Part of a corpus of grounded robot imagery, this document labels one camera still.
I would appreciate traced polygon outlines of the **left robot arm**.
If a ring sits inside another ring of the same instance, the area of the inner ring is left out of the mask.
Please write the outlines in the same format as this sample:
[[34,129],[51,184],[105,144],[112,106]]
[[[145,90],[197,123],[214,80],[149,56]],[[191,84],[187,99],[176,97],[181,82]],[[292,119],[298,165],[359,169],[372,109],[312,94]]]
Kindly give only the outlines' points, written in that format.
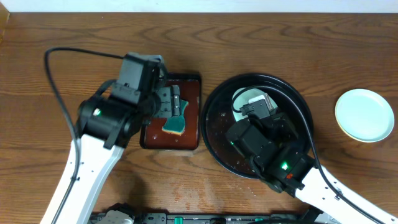
[[152,118],[181,114],[177,85],[151,90],[139,104],[112,93],[115,80],[104,82],[79,107],[71,124],[72,142],[65,170],[43,216],[42,223],[87,223],[105,180],[120,160],[130,139]]

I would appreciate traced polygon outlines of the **mint plate small red stain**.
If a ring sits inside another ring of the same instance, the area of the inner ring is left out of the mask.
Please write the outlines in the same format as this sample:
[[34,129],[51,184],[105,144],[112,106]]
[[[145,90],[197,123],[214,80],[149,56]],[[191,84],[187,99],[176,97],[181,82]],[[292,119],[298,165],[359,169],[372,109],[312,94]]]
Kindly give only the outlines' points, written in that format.
[[[234,93],[234,95],[233,95],[233,98],[234,98],[240,91],[242,91],[243,89],[244,89],[244,88],[240,88],[240,89],[236,90],[235,93]],[[257,89],[257,88],[253,88],[253,89],[251,89],[251,90],[247,90],[247,91],[243,92],[241,95],[239,95],[239,96],[235,99],[235,101],[233,102],[233,106],[234,106],[234,108],[237,110],[237,109],[240,109],[240,107],[242,107],[242,106],[244,106],[244,105],[246,105],[246,104],[252,103],[252,102],[254,102],[255,100],[258,100],[258,99],[260,99],[260,98],[263,98],[263,99],[266,99],[266,98],[267,98],[267,100],[271,103],[273,109],[278,108],[278,106],[277,106],[277,104],[275,103],[275,101],[274,101],[267,93],[265,93],[265,92],[263,92],[262,90],[259,90],[259,89]],[[244,118],[247,118],[247,117],[248,117],[247,115],[246,115],[246,116],[243,116],[241,113],[236,113],[236,112],[234,112],[233,110],[232,110],[232,112],[233,112],[234,119],[235,119],[236,121],[239,121],[239,120],[241,120],[241,119],[244,119]]]

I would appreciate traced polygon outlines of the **yellow plate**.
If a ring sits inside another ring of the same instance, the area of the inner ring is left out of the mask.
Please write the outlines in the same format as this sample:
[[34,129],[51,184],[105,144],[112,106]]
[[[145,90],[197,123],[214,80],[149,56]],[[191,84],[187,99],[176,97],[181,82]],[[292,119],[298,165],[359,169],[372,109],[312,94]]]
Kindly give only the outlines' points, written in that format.
[[345,135],[347,135],[349,138],[351,138],[351,139],[354,139],[354,140],[358,140],[355,136],[353,136],[352,134],[350,134],[349,132],[347,132],[346,130],[345,130],[345,128],[343,127],[343,125],[341,124],[341,122],[339,121],[339,119],[337,119],[336,118],[336,122],[337,122],[337,125],[339,126],[339,128],[341,129],[341,131],[345,134]]

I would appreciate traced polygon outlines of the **mint plate long red stain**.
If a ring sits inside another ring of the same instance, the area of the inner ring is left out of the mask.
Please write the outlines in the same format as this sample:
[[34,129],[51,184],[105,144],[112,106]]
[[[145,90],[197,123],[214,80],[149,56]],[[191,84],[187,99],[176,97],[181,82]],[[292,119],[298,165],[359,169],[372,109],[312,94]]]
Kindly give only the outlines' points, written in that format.
[[394,129],[391,105],[380,94],[357,88],[343,93],[336,101],[335,119],[340,129],[360,142],[378,142]]

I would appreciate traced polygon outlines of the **green yellow sponge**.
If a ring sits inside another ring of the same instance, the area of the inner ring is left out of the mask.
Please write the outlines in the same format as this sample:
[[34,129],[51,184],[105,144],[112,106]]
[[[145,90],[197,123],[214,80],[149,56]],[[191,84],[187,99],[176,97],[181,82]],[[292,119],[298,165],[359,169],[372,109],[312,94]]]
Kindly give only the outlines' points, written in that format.
[[176,134],[181,136],[185,132],[186,121],[185,121],[185,109],[189,103],[185,100],[181,101],[181,115],[168,118],[162,127],[162,131],[169,134]]

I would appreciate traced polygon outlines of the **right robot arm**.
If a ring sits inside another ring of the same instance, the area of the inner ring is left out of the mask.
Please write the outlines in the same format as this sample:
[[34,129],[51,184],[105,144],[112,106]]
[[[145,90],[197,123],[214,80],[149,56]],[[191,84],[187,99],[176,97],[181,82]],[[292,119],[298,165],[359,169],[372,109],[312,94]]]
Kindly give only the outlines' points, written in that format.
[[349,189],[320,164],[313,136],[300,113],[303,130],[283,113],[233,113],[228,142],[243,156],[251,172],[271,190],[286,192],[327,213],[340,223],[397,223],[397,217]]

